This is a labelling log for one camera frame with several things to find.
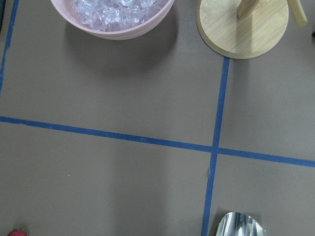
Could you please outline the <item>red strawberry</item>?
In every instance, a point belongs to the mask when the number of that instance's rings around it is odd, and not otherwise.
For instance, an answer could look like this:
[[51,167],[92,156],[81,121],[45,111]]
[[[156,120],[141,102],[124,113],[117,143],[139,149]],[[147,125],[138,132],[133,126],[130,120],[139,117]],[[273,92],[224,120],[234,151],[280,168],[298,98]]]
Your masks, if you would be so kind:
[[7,236],[29,236],[29,234],[23,229],[13,229]]

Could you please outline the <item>pink bowl of ice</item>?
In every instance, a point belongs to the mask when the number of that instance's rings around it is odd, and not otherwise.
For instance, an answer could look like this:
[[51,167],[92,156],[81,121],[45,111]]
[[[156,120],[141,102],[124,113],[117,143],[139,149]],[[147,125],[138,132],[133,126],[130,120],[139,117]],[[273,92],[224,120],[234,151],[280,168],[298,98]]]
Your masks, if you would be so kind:
[[168,14],[173,0],[53,0],[71,25],[94,36],[127,40],[155,28]]

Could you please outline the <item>round wooden stand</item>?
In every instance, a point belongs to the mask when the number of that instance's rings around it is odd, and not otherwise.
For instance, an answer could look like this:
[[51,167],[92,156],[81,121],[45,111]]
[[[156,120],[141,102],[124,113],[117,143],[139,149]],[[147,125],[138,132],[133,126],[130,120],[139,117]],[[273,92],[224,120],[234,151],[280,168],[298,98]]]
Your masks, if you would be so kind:
[[196,23],[203,41],[232,59],[251,59],[273,49],[289,15],[303,27],[308,20],[299,0],[201,0]]

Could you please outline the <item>metal scoop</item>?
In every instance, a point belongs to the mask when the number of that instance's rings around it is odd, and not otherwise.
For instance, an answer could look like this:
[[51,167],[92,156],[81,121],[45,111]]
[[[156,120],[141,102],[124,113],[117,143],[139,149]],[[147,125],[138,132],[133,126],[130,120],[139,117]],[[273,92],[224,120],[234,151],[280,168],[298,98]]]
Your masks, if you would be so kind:
[[251,216],[229,212],[220,221],[216,236],[266,236],[266,230]]

